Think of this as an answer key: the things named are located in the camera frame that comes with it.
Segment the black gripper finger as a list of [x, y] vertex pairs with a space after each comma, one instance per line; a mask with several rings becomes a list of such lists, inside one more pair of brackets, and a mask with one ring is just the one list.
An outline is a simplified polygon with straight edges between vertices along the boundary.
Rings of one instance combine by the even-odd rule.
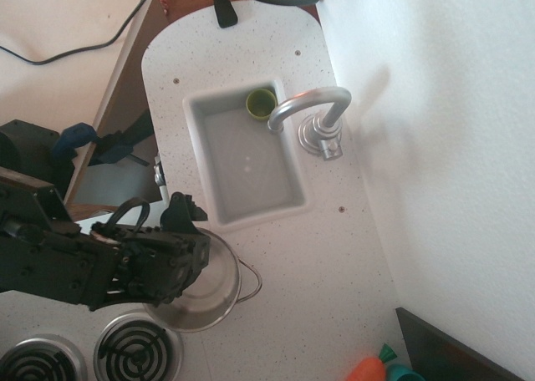
[[195, 222], [207, 220], [207, 213], [196, 205], [191, 195], [174, 192], [168, 207], [160, 216], [160, 227], [168, 232], [198, 234]]

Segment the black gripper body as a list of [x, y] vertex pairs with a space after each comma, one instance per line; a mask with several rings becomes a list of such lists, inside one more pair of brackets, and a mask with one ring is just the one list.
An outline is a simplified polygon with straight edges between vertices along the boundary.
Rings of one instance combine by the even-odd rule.
[[112, 245], [115, 269], [104, 296], [91, 310], [126, 304], [167, 304], [192, 285], [207, 267], [211, 238], [200, 231], [180, 233], [160, 228], [118, 225], [107, 231], [103, 223], [90, 235]]

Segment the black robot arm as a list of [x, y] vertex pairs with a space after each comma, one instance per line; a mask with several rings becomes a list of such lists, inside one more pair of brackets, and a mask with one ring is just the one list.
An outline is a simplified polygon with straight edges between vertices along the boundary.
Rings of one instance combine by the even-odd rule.
[[89, 234], [73, 222], [55, 187], [1, 170], [1, 290], [85, 305], [158, 306], [179, 297], [207, 266], [207, 214], [176, 192], [155, 227], [150, 204], [131, 198]]

